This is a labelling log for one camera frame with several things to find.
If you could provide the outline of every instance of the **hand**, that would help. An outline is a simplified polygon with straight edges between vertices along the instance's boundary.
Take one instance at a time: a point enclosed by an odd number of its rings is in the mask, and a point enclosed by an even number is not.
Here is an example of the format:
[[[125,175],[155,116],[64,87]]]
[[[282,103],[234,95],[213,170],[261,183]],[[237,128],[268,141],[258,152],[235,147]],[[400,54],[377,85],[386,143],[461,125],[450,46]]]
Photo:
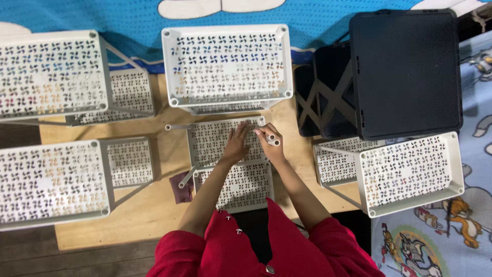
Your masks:
[[[229,131],[224,155],[220,159],[221,163],[233,166],[247,155],[249,146],[244,146],[244,142],[249,129],[250,125],[243,121],[239,123],[236,131],[234,129]]]
[[[265,152],[265,155],[267,155],[267,157],[270,159],[270,161],[274,166],[277,166],[280,163],[286,161],[285,156],[283,155],[282,135],[278,133],[275,126],[273,126],[271,123],[268,123],[263,127],[259,127],[258,129],[255,129],[254,132],[256,133],[258,139],[261,142],[261,146],[263,147],[263,151]],[[273,146],[268,144],[266,136],[270,136],[270,135],[275,135],[275,139],[280,140],[279,146]]]

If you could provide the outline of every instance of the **person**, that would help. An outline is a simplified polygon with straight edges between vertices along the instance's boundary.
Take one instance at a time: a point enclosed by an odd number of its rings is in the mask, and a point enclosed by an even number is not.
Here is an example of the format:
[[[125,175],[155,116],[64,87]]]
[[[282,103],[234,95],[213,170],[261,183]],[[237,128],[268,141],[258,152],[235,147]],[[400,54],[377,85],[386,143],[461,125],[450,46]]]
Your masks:
[[[290,166],[283,153],[282,136],[270,123],[254,131],[309,238],[267,198],[271,259],[259,262],[251,248],[255,237],[242,232],[233,215],[215,210],[229,170],[248,153],[248,146],[244,146],[248,131],[243,122],[230,131],[222,158],[189,204],[178,229],[157,244],[155,265],[147,276],[384,276],[353,233],[331,217]],[[269,145],[266,135],[275,135],[280,146]]]

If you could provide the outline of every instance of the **red top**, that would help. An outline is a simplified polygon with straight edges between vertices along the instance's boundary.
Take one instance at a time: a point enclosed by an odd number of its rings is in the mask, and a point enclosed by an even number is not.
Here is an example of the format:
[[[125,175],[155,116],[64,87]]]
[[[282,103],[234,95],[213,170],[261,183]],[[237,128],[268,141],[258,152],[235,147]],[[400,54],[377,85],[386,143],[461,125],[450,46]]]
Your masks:
[[[172,231],[155,249],[155,265],[147,277],[184,276],[384,276],[355,241],[354,234],[334,218],[318,223],[306,239],[270,198],[268,234],[273,258],[270,271],[258,262],[245,233],[227,212],[214,211],[205,239]]]

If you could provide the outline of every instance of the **wooden floor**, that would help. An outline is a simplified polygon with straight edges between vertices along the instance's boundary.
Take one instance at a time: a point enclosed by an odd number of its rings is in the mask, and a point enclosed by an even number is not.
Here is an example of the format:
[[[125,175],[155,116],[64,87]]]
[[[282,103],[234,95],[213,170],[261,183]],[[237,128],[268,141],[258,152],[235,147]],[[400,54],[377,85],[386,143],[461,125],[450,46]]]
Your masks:
[[[0,148],[38,144],[38,127],[0,125]],[[1,232],[0,276],[143,277],[154,264],[157,242],[60,252],[53,226]]]

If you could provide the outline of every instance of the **cartoon-printed blanket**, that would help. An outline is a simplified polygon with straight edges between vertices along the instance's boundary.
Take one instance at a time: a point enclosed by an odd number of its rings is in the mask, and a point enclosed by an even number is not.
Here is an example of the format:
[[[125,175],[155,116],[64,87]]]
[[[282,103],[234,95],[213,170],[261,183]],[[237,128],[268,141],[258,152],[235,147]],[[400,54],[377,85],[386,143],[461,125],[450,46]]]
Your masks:
[[[465,193],[372,221],[389,277],[492,276],[492,32],[460,43]]]

